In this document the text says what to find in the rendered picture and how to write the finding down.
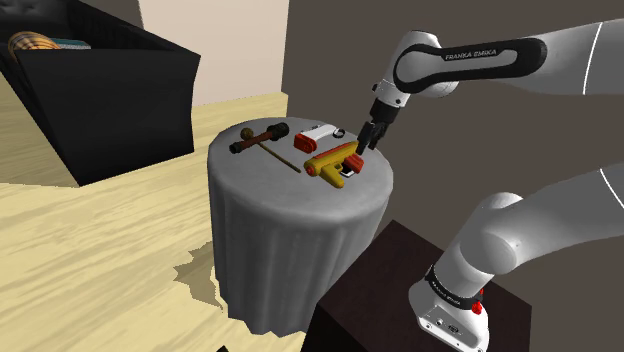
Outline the teal book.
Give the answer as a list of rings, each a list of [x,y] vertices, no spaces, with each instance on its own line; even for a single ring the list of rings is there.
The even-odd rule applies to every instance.
[[[52,38],[52,41],[61,49],[88,50],[91,48],[90,44],[82,40]]]

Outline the round table with grey cloth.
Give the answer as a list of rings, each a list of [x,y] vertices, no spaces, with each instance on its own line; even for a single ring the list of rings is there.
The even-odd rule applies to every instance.
[[[393,171],[377,150],[363,155],[360,173],[337,189],[309,176],[309,155],[294,135],[314,121],[284,118],[290,134],[266,146],[297,166],[297,173],[259,146],[232,154],[243,128],[260,134],[275,118],[220,132],[208,149],[215,275],[229,317],[253,334],[283,337],[306,331],[319,299],[369,246],[393,189]]]

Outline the black sofa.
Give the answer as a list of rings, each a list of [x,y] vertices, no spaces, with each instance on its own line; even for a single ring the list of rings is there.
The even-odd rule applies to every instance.
[[[88,50],[19,50],[32,31]],[[80,187],[190,154],[200,56],[81,0],[0,0],[0,183]]]

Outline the dark robot stand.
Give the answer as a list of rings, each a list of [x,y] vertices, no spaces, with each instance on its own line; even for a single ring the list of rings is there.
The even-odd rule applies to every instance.
[[[319,300],[301,352],[457,352],[418,326],[408,301],[442,253],[391,221]]]

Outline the red and black toy hammer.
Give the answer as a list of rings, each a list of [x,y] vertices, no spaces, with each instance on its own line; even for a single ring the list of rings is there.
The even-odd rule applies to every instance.
[[[265,132],[257,136],[254,135],[250,128],[243,128],[240,132],[242,140],[232,143],[229,146],[229,151],[232,154],[237,154],[253,145],[258,145],[267,140],[278,141],[279,139],[286,137],[289,132],[289,126],[284,122],[268,126]]]

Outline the tan striped round cushion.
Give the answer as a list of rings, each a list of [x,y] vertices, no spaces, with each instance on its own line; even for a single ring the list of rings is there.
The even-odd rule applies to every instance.
[[[32,31],[21,31],[8,39],[8,52],[14,61],[19,50],[56,50],[60,46],[51,38]]]

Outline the yellow and red toy gun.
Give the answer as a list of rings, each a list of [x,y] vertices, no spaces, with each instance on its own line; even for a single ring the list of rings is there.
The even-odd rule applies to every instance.
[[[303,167],[311,177],[320,176],[327,183],[335,188],[343,188],[344,180],[340,176],[343,165],[358,174],[363,166],[364,160],[356,153],[358,141],[351,141],[317,154],[307,160]]]

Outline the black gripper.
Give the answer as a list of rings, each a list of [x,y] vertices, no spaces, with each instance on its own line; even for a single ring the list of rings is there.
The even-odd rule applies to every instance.
[[[370,109],[372,122],[366,121],[358,134],[358,147],[356,153],[362,155],[368,145],[370,150],[375,150],[378,142],[385,136],[387,124],[392,124],[396,119],[400,107],[389,105],[376,99]]]

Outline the white and red toy tool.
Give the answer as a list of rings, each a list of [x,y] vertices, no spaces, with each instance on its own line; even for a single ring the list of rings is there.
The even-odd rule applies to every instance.
[[[311,154],[318,148],[318,141],[332,136],[337,139],[343,138],[345,130],[331,124],[317,124],[306,130],[301,130],[294,136],[293,146],[295,149],[306,154]]]

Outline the brown wooden mallet stick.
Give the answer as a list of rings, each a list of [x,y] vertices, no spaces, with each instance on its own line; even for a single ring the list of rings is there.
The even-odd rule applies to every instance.
[[[250,128],[243,128],[240,132],[240,137],[243,140],[250,140],[254,137],[254,132],[252,129]],[[260,146],[262,149],[264,149],[266,152],[268,152],[269,154],[271,154],[273,157],[275,157],[276,159],[278,159],[279,161],[281,161],[282,163],[284,163],[286,166],[288,166],[289,168],[291,168],[292,170],[294,170],[297,173],[301,173],[301,170],[295,166],[294,164],[292,164],[291,162],[287,161],[285,158],[281,157],[280,155],[278,155],[276,152],[274,152],[273,150],[271,150],[270,148],[268,148],[264,143],[262,142],[258,142],[257,143],[258,146]]]

